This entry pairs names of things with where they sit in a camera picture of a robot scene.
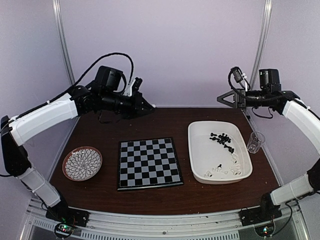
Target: white plastic tray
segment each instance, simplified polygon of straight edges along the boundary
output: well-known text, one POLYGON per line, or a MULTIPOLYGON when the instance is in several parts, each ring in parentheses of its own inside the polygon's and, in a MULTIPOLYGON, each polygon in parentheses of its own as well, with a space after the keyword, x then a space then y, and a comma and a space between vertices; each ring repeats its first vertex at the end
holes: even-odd
POLYGON ((191 123, 188 127, 188 146, 193 176, 200 183, 236 183, 249 177, 253 171, 245 141, 237 126, 230 122, 195 121, 191 123), (212 141, 211 133, 227 134, 231 138, 231 143, 226 144, 234 148, 234 154, 232 155, 228 148, 224 148, 217 141, 212 141), (221 169, 214 171, 213 168, 217 169, 220 164, 221 169), (238 166, 241 173, 234 175, 231 169, 238 166), (207 175, 208 171, 212 174, 211 177, 207 175))

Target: chessboard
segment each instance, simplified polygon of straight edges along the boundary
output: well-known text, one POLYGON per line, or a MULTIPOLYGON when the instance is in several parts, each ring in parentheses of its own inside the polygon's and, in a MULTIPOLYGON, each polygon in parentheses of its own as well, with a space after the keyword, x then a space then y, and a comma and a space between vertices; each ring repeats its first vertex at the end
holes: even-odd
POLYGON ((118 191, 182 184, 172 137, 119 143, 118 191))

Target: floral pattern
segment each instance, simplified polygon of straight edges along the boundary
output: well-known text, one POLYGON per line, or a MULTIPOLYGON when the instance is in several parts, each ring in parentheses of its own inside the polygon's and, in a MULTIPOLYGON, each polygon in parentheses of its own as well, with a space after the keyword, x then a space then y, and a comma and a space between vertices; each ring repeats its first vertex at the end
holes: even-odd
POLYGON ((99 152, 91 148, 81 148, 69 154, 64 172, 71 180, 84 181, 93 177, 99 171, 101 164, 99 152))

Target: brown rim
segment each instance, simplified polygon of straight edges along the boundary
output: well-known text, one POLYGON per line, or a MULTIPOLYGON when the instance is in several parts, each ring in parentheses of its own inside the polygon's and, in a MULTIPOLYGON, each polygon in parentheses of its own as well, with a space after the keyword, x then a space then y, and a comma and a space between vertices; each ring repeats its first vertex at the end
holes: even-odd
POLYGON ((65 177, 66 177, 67 179, 71 180, 71 181, 83 182, 83 181, 86 181, 86 180, 92 178, 94 175, 96 175, 96 174, 99 172, 101 166, 102 166, 102 155, 101 155, 101 152, 100 152, 98 149, 96 149, 96 148, 93 147, 93 146, 80 146, 80 147, 77 147, 77 148, 73 149, 73 150, 72 150, 71 152, 69 152, 68 155, 64 158, 63 163, 62 163, 62 172, 63 172, 63 174, 65 175, 65 177), (83 180, 75 180, 75 179, 72 179, 71 177, 69 177, 68 174, 66 173, 66 164, 67 164, 67 161, 68 161, 68 159, 70 158, 71 154, 74 153, 74 152, 77 152, 77 151, 79 151, 79 150, 81 150, 81 149, 92 149, 92 150, 96 151, 96 152, 99 154, 99 156, 100 156, 101 164, 100 164, 100 167, 98 168, 98 170, 96 171, 96 173, 93 174, 91 177, 88 177, 88 178, 83 179, 83 180))

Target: pile of black chess pieces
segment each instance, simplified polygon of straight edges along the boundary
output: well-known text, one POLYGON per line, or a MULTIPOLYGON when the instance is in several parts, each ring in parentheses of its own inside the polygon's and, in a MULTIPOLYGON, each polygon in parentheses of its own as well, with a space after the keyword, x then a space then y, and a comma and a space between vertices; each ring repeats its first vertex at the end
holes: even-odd
POLYGON ((227 134, 222 133, 222 135, 220 134, 218 136, 217 134, 214 134, 213 132, 211 132, 210 136, 211 136, 210 139, 212 141, 217 141, 219 144, 224 145, 224 148, 228 148, 231 154, 234 153, 235 149, 226 144, 226 143, 231 143, 231 138, 228 137, 227 134))

